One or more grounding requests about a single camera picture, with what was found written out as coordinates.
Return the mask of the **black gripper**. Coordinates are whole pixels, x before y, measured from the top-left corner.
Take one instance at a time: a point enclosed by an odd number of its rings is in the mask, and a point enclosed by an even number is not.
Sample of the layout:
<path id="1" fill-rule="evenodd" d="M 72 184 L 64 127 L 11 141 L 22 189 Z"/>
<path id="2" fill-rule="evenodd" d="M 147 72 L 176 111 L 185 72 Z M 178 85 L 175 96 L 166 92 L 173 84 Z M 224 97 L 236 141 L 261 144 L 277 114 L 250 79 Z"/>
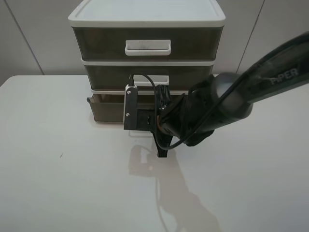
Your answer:
<path id="1" fill-rule="evenodd" d="M 162 148 L 169 147 L 173 137 L 161 132 L 157 128 L 155 120 L 158 114 L 171 102 L 171 96 L 167 85 L 157 85 L 155 87 L 155 93 L 154 108 L 146 110 L 137 107 L 136 118 L 132 119 L 128 124 L 124 124 L 124 129 L 129 131 L 149 131 L 152 134 L 155 134 L 155 131 L 157 131 L 158 136 L 154 139 L 157 148 L 157 156 L 159 158 L 166 158 L 168 156 L 168 151 Z"/>

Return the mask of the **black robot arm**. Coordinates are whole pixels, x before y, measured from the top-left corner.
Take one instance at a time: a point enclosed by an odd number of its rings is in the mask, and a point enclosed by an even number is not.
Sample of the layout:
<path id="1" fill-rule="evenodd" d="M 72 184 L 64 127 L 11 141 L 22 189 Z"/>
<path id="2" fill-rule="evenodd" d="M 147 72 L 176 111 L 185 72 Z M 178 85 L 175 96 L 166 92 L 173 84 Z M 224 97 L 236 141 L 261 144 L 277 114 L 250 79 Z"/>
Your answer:
<path id="1" fill-rule="evenodd" d="M 309 82 L 309 35 L 303 33 L 258 60 L 243 74 L 209 75 L 187 93 L 171 98 L 168 84 L 155 84 L 153 109 L 138 108 L 138 87 L 131 74 L 125 88 L 124 128 L 148 131 L 157 155 L 165 158 L 180 144 L 196 146 L 220 127 L 247 118 L 255 102 Z"/>

